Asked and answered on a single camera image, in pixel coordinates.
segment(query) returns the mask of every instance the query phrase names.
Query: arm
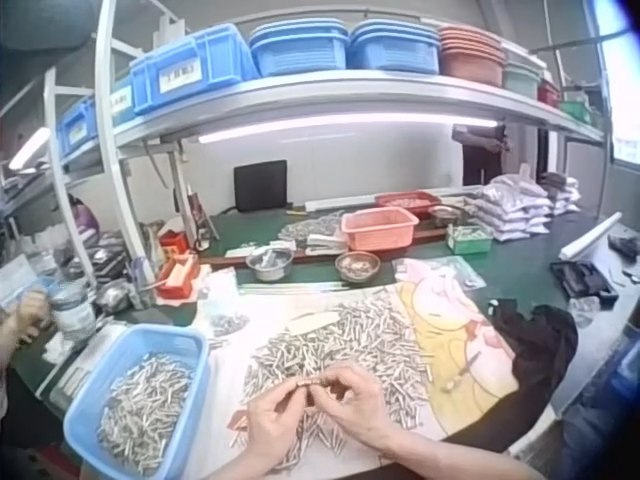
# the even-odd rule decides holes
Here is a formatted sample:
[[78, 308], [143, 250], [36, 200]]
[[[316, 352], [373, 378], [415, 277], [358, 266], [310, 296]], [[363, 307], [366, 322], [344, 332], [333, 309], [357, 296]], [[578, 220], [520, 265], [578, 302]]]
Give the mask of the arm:
[[543, 480], [542, 475], [507, 455], [435, 442], [422, 435], [396, 430], [389, 432], [382, 453], [431, 480]]
[[32, 325], [49, 316], [49, 302], [44, 293], [27, 293], [17, 308], [0, 322], [0, 369], [9, 365], [18, 342], [25, 335], [36, 336], [37, 329]]
[[306, 387], [293, 377], [252, 400], [248, 408], [246, 450], [204, 480], [253, 480], [264, 477], [286, 456], [307, 405]]
[[430, 480], [541, 480], [542, 476], [510, 457], [484, 450], [429, 440], [402, 430], [387, 414], [377, 378], [357, 365], [330, 368], [321, 376], [324, 385], [337, 393], [351, 390], [352, 398], [341, 402], [325, 388], [311, 385], [316, 406], [351, 437]]
[[464, 126], [454, 126], [451, 138], [461, 145], [467, 145], [469, 147], [486, 148], [492, 152], [498, 152], [501, 149], [501, 143], [495, 138], [485, 138], [473, 135], [469, 133], [467, 128]]

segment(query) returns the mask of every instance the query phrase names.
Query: window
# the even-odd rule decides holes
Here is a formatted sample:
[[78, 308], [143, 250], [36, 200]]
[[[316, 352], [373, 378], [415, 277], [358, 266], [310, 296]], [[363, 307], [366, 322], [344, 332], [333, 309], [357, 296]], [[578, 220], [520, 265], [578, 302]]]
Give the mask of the window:
[[[619, 32], [631, 21], [617, 0], [593, 0], [600, 35]], [[614, 158], [640, 168], [640, 41], [634, 33], [602, 44], [608, 73]]]

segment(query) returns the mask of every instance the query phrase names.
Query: ceiling light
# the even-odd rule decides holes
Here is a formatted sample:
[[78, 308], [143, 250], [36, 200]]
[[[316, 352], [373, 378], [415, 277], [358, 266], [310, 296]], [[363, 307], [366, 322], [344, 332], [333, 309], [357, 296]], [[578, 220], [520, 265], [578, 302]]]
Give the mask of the ceiling light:
[[49, 140], [51, 132], [46, 127], [40, 127], [36, 133], [31, 135], [31, 138], [26, 141], [20, 151], [16, 153], [15, 157], [9, 163], [11, 170], [20, 170], [24, 165], [33, 157], [38, 150]]
[[198, 141], [200, 143], [211, 143], [219, 142], [220, 140], [229, 140], [231, 138], [246, 137], [258, 133], [354, 123], [443, 123], [474, 127], [495, 127], [498, 125], [498, 122], [495, 120], [433, 113], [344, 113], [339, 115], [323, 115], [257, 123], [255, 125], [247, 125], [246, 127], [231, 128], [229, 130], [202, 135], [198, 138]]

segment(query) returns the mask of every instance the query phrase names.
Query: pink plastic basket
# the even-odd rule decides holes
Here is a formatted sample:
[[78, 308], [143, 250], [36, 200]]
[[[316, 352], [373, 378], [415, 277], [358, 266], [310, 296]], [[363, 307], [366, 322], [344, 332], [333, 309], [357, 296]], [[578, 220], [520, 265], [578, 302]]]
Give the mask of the pink plastic basket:
[[404, 208], [369, 208], [343, 215], [342, 232], [352, 250], [393, 250], [411, 245], [417, 224]]

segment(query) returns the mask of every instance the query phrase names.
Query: metal bowl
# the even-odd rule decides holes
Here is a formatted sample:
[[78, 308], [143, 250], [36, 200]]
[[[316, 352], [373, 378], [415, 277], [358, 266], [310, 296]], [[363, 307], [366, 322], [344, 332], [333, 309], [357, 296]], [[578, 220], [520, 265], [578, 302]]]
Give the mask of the metal bowl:
[[369, 252], [347, 252], [336, 258], [340, 278], [349, 283], [366, 283], [380, 271], [380, 259]]
[[261, 282], [277, 282], [291, 271], [293, 251], [280, 247], [258, 247], [247, 257], [247, 266]]

